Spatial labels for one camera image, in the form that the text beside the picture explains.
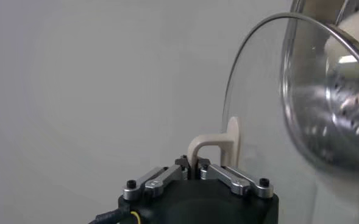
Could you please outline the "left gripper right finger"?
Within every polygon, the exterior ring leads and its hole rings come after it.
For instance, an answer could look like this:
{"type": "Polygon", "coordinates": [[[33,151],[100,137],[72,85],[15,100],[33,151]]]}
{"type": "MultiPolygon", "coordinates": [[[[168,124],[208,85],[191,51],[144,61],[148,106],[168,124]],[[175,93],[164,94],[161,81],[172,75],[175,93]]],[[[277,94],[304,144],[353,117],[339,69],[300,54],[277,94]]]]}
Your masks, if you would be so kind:
{"type": "Polygon", "coordinates": [[[197,159],[197,191],[208,197],[255,197],[269,200],[274,188],[267,178],[255,178],[230,166],[212,164],[209,159],[197,159]]]}

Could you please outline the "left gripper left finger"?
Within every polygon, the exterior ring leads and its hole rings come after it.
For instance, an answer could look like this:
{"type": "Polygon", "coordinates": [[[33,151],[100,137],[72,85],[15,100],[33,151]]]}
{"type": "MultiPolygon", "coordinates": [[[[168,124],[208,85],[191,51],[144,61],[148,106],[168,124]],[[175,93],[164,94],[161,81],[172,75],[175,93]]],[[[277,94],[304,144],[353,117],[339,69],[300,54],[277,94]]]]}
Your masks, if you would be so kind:
{"type": "Polygon", "coordinates": [[[123,198],[137,201],[143,195],[156,198],[164,193],[165,188],[173,181],[188,179],[187,156],[182,155],[169,167],[155,167],[136,180],[128,180],[123,187],[123,198]]]}

